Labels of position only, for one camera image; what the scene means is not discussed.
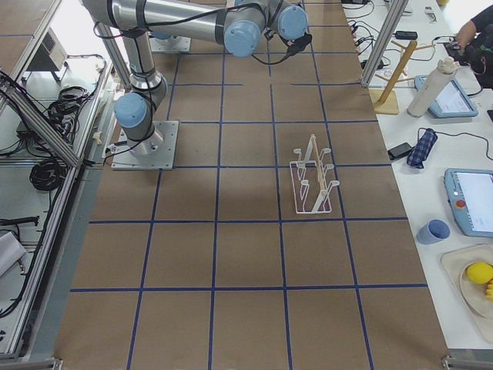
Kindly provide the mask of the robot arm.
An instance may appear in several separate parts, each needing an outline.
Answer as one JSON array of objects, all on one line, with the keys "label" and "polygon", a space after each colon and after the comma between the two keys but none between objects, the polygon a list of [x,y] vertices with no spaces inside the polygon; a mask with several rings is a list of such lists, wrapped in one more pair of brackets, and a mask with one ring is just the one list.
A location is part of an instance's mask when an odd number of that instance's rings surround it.
[{"label": "robot arm", "polygon": [[116,105],[119,125],[132,144],[155,132],[152,119],[166,95],[149,33],[215,42],[236,57],[255,53],[264,32],[279,35],[292,56],[310,43],[307,13],[289,1],[236,1],[216,8],[185,1],[84,1],[99,24],[119,30],[130,64],[131,96]]}]

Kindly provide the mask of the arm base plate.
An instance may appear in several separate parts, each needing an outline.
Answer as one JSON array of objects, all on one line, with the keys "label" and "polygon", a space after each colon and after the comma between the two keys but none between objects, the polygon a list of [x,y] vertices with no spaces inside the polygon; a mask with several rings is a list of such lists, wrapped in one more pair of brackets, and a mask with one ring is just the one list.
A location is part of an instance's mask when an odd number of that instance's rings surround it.
[{"label": "arm base plate", "polygon": [[168,39],[150,38],[153,54],[189,53],[191,39],[182,36],[171,36]]},{"label": "arm base plate", "polygon": [[114,170],[171,170],[178,137],[178,121],[154,121],[153,135],[141,143],[128,141],[123,129],[119,139],[125,141],[111,150]]}]

